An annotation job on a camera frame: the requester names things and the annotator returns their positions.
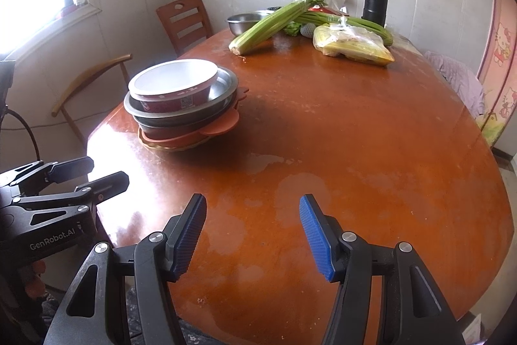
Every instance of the chair backrest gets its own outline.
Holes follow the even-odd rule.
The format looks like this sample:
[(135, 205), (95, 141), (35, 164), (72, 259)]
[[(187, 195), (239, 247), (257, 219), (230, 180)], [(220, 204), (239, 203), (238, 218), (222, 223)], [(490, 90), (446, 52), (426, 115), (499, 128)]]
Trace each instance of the chair backrest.
[(119, 65), (121, 67), (122, 76), (124, 78), (124, 81), (126, 82), (126, 87), (129, 84), (129, 75), (128, 71), (126, 69), (126, 65), (124, 62), (131, 60), (133, 58), (133, 55), (124, 55), (120, 56), (116, 59), (109, 60), (108, 62), (99, 63), (87, 70), (85, 70), (81, 75), (79, 75), (75, 80), (71, 82), (71, 84), (68, 86), (68, 88), (65, 90), (63, 95), (59, 98), (58, 102), (52, 109), (52, 117), (56, 117), (59, 112), (63, 113), (63, 116), (65, 120), (70, 125), (73, 133), (76, 134), (76, 136), (79, 138), (81, 143), (83, 144), (84, 148), (86, 149), (87, 145), (87, 139), (84, 137), (84, 135), (81, 133), (79, 128), (77, 127), (76, 123), (73, 121), (71, 116), (68, 114), (65, 108), (65, 104), (73, 98), (76, 94), (81, 92), (84, 88), (86, 88), (88, 85), (90, 85), (93, 81), (95, 81), (99, 76), (101, 76), (104, 72), (107, 70)]
[[(197, 12), (173, 20), (179, 14), (194, 9), (197, 9)], [(177, 0), (159, 7), (156, 13), (178, 56), (181, 56), (188, 46), (200, 38), (209, 38), (214, 35), (202, 0)], [(195, 25), (198, 28), (185, 34), (179, 34)]]

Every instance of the wooden table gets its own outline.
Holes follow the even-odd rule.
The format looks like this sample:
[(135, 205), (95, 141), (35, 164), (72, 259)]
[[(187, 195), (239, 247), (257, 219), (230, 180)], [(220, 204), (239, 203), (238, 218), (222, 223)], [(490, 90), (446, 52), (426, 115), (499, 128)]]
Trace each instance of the wooden table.
[[(456, 317), (487, 289), (513, 225), (505, 187), (474, 120), (422, 57), (392, 51), (387, 69), (330, 58), (277, 35), (245, 58), (222, 31), (184, 55), (232, 69), (250, 88), (230, 133), (154, 152), (118, 107), (90, 137), (91, 178), (123, 170), (126, 193), (99, 206), (113, 242), (163, 229), (200, 192), (208, 216), (171, 293), (179, 315), (229, 344), (319, 344), (336, 284), (316, 270), (298, 216), (323, 211), (370, 243), (408, 241)], [(374, 281), (367, 340), (376, 337)]]

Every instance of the hello kitty picture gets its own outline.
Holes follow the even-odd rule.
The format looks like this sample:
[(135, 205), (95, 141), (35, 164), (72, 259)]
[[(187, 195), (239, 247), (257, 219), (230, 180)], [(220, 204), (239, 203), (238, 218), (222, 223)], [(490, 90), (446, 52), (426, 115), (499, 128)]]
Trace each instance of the hello kitty picture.
[(502, 97), (502, 106), (499, 114), (503, 119), (508, 119), (512, 114), (515, 104), (517, 103), (517, 91), (512, 87), (508, 88), (506, 94)]
[(495, 35), (495, 52), (494, 52), (494, 61), (500, 67), (502, 63), (510, 57), (510, 39), (511, 33), (510, 31), (503, 27), (501, 23), (499, 23), (499, 28), (497, 29), (497, 34)]

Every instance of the celery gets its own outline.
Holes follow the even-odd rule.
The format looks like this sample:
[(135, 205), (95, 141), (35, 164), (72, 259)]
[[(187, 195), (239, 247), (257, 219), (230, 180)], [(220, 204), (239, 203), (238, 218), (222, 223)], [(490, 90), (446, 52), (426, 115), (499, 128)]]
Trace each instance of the celery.
[(313, 5), (321, 5), (322, 3), (323, 0), (295, 0), (261, 19), (248, 31), (233, 39), (228, 47), (235, 55), (245, 55), (253, 47), (270, 38), (291, 21), (294, 21), (304, 11)]
[[(322, 26), (323, 24), (339, 24), (341, 17), (339, 15), (325, 14), (324, 12), (307, 11), (295, 19), (300, 24), (316, 24)], [(393, 44), (393, 36), (384, 27), (373, 23), (366, 19), (347, 17), (346, 23), (350, 26), (366, 28), (367, 30), (381, 36), (384, 46), (391, 46)]]

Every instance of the person's hand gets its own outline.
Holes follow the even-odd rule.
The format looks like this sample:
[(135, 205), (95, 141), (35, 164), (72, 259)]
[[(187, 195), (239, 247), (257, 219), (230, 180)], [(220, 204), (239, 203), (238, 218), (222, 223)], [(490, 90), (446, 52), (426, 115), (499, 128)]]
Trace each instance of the person's hand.
[(25, 292), (30, 298), (35, 300), (38, 297), (43, 297), (43, 295), (45, 295), (45, 284), (39, 276), (45, 273), (47, 266), (43, 260), (38, 260), (32, 264), (32, 268), (35, 276), (29, 283), (25, 285)]

